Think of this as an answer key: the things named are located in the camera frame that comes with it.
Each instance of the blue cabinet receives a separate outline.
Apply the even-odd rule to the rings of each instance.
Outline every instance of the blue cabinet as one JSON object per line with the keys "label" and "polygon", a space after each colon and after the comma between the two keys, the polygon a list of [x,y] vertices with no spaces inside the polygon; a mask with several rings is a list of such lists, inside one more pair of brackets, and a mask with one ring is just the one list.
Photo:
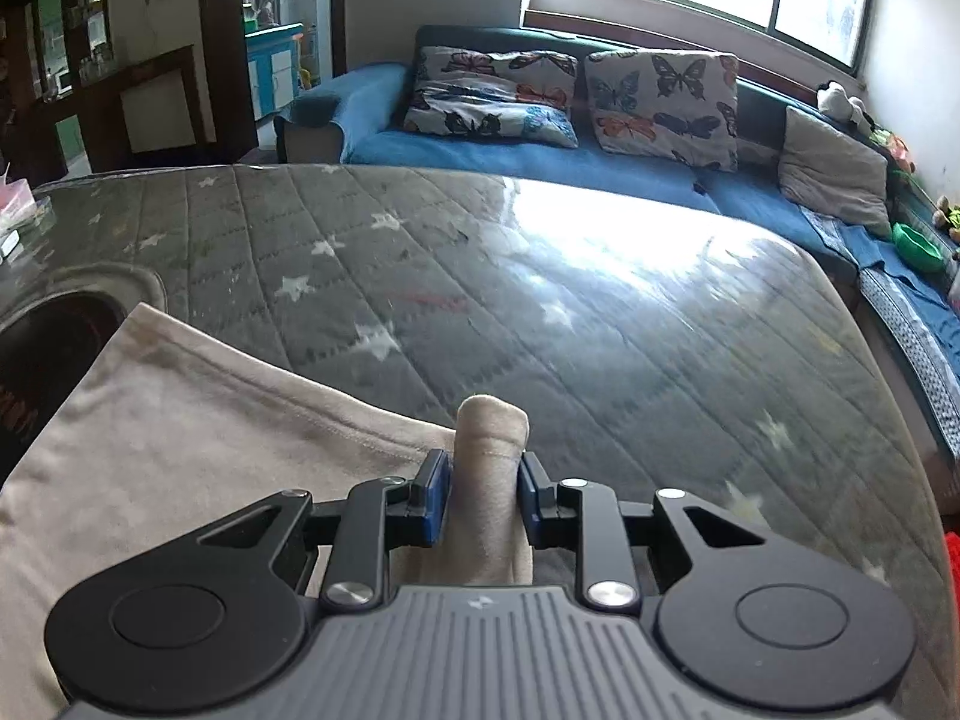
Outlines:
{"label": "blue cabinet", "polygon": [[247,72],[253,98],[253,119],[280,110],[299,87],[299,39],[304,25],[276,26],[251,32],[247,38]]}

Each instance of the sofa seat cushion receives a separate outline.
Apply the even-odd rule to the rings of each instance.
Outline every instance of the sofa seat cushion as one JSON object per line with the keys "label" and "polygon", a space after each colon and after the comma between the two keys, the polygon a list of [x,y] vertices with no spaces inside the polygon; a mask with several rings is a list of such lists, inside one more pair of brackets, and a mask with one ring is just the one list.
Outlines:
{"label": "sofa seat cushion", "polygon": [[604,153],[589,136],[572,151],[544,143],[463,141],[391,129],[364,138],[347,162],[510,175],[717,213],[709,196],[694,189],[697,179],[686,165],[659,157]]}
{"label": "sofa seat cushion", "polygon": [[856,265],[828,247],[800,206],[781,194],[774,170],[741,164],[736,173],[699,169],[697,176],[725,217],[750,221],[794,242],[811,254],[827,275],[856,284]]}

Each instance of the black circular joint cover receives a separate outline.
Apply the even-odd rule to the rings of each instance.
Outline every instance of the black circular joint cover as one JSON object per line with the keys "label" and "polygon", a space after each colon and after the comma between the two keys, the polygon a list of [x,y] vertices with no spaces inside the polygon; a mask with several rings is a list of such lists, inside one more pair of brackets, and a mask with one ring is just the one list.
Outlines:
{"label": "black circular joint cover", "polygon": [[44,642],[69,698],[114,712],[198,712],[253,690],[296,654],[304,611],[272,572],[238,574],[216,560],[206,571],[138,569],[148,555],[83,581],[51,610]]}
{"label": "black circular joint cover", "polygon": [[915,641],[890,589],[780,538],[700,556],[664,594],[655,630],[690,678],[778,712],[828,712],[888,695]]}

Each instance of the wooden trim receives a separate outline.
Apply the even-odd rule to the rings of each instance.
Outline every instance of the wooden trim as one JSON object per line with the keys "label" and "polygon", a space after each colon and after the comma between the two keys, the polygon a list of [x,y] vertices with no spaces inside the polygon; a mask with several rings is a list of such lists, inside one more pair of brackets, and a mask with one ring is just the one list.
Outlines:
{"label": "wooden trim", "polygon": [[347,0],[330,0],[330,63],[335,76],[347,71]]}
{"label": "wooden trim", "polygon": [[217,162],[226,164],[236,162],[257,145],[242,2],[200,0],[203,64],[216,130],[216,142],[209,152]]}
{"label": "wooden trim", "polygon": [[[523,17],[523,25],[531,29],[573,32],[578,35],[608,40],[626,46],[644,47],[645,49],[708,50],[709,52],[722,50],[718,47],[700,46],[696,43],[680,40],[680,38],[661,35],[658,32],[651,32],[622,23],[604,22],[598,19],[568,16],[563,13],[549,13],[542,10],[528,10]],[[817,105],[815,90],[742,59],[740,60],[740,76],[753,83],[773,89],[781,95],[800,100],[801,103],[814,107]]]}

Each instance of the window frame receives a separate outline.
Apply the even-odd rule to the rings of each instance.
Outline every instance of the window frame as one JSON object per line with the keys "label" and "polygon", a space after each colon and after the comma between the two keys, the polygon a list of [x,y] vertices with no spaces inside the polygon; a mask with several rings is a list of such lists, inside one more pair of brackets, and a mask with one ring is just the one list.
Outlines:
{"label": "window frame", "polygon": [[700,4],[693,0],[662,0],[666,2],[673,2],[673,4],[678,4],[683,7],[690,8],[691,10],[700,11],[701,13],[706,13],[710,16],[715,16],[720,19],[727,20],[728,22],[736,23],[743,28],[746,28],[752,32],[757,32],[768,37],[772,37],[775,40],[779,40],[782,43],[786,43],[794,49],[799,49],[807,55],[813,56],[816,59],[819,59],[822,62],[827,62],[827,64],[834,66],[835,68],[843,71],[849,76],[856,77],[860,72],[860,66],[863,62],[863,52],[866,47],[866,35],[870,28],[871,20],[871,11],[872,4],[874,0],[864,0],[863,2],[863,19],[860,22],[860,30],[856,35],[856,45],[853,47],[853,64],[848,65],[845,62],[837,59],[836,57],[830,56],[827,52],[822,52],[817,47],[810,46],[808,43],[804,43],[802,40],[798,40],[791,35],[781,32],[776,28],[776,15],[779,12],[779,2],[781,0],[773,0],[773,4],[770,8],[770,20],[767,25],[758,25],[757,23],[749,22],[746,19],[741,19],[739,16],[735,16],[731,13],[726,13],[722,10],[717,10],[716,8],[710,7],[709,5]]}

